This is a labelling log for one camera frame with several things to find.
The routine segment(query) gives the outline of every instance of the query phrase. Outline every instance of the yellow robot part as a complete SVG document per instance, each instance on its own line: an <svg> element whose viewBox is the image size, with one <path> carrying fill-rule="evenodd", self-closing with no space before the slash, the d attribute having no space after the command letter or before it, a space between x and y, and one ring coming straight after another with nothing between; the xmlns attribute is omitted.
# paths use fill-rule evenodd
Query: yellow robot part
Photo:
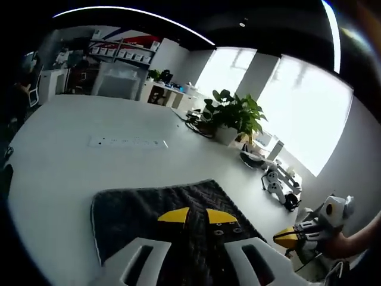
<svg viewBox="0 0 381 286"><path fill-rule="evenodd" d="M236 222L237 219L226 212L221 212L220 210L207 209L209 223L225 223L225 222Z"/></svg>
<svg viewBox="0 0 381 286"><path fill-rule="evenodd" d="M291 226L274 235L273 240L276 244L293 249L298 243L298 236L295 234L295 230Z"/></svg>
<svg viewBox="0 0 381 286"><path fill-rule="evenodd" d="M157 220L160 222L181 222L185 223L186 216L188 215L189 208L184 207L178 210L171 210L170 212L164 213Z"/></svg>

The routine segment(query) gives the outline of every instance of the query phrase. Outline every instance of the white plant pot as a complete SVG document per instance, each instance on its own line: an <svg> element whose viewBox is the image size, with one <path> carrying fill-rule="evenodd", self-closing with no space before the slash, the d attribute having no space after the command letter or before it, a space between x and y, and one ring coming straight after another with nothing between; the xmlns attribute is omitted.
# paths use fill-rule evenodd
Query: white plant pot
<svg viewBox="0 0 381 286"><path fill-rule="evenodd" d="M230 145L237 137L237 130L234 128L227 128L225 125L218 127L214 138L217 142L223 145Z"/></svg>

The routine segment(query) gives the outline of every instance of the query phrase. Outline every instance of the bright window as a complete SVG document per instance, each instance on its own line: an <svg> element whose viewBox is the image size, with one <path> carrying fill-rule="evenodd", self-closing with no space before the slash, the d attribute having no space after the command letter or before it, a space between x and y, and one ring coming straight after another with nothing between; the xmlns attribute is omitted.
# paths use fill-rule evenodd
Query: bright window
<svg viewBox="0 0 381 286"><path fill-rule="evenodd" d="M198 91L207 97L213 97L214 89L219 92L227 89L234 94L254 55L254 49L218 48L200 74Z"/></svg>
<svg viewBox="0 0 381 286"><path fill-rule="evenodd" d="M352 95L330 73L283 56L258 99L268 119L261 124L317 176L340 139Z"/></svg>

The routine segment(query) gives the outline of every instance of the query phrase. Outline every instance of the person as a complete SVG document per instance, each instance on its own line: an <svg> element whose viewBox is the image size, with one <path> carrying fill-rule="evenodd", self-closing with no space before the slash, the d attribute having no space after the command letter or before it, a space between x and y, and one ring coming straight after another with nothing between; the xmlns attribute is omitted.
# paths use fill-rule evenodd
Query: person
<svg viewBox="0 0 381 286"><path fill-rule="evenodd" d="M345 237L340 232L322 245L323 254L332 259L343 259L362 253L360 261L342 277L339 285L379 284L380 239L381 212L356 234Z"/></svg>
<svg viewBox="0 0 381 286"><path fill-rule="evenodd" d="M21 128L26 119L29 107L29 89L33 81L33 73L25 70L16 83L10 87L2 102L1 122L5 125L17 119L17 130Z"/></svg>

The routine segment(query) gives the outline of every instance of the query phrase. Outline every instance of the ceiling light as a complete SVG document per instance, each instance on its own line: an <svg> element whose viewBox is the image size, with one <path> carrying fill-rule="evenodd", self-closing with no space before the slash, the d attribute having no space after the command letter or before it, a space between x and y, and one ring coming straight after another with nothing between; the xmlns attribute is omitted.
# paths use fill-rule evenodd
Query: ceiling light
<svg viewBox="0 0 381 286"><path fill-rule="evenodd" d="M340 73L340 63L341 63L341 46L340 46L340 34L339 26L336 21L335 13L333 12L332 7L325 1L321 0L323 3L324 9L326 10L329 25L331 26L332 39L333 39L333 70L337 73Z"/></svg>
<svg viewBox="0 0 381 286"><path fill-rule="evenodd" d="M246 24L247 24L247 22L248 22L248 19L247 19L247 18L243 18L243 20L242 20L241 22L239 22L239 25L240 25L241 27L245 27Z"/></svg>
<svg viewBox="0 0 381 286"><path fill-rule="evenodd" d="M139 10L139 9L133 9L133 8L127 8L127 7L118 7L118 6L91 6L91 7L83 7L83 8L77 8L77 9L73 9L73 10L68 10L68 11L65 11L65 12L62 12L62 13L59 13L55 16L53 16L53 18L55 17L58 17L58 16L61 16L61 15L64 15L64 14L68 14L68 13L72 13L72 12L77 12L77 11L82 11L82 10L89 10L89 9L119 9L119 10L128 10L128 11L133 11L133 12L138 12L138 13L142 13L142 14L146 14L146 15L150 15L150 16L153 16L153 17L156 17L156 18L159 18L159 19L162 19L162 20L165 20L167 22L170 22L172 24L175 24L193 34L195 34L196 36L199 36L201 39L207 41L208 43L210 43L211 45L215 46L215 44L208 40L207 38L205 38L204 36L201 36L199 33L193 31L192 29L188 28L188 27L185 27L184 25L181 25L180 23L178 22L175 22L173 20L170 20L168 18L165 18L163 16L160 16L160 15L156 15L154 13L150 13L150 12L146 12L146 11L142 11L142 10Z"/></svg>

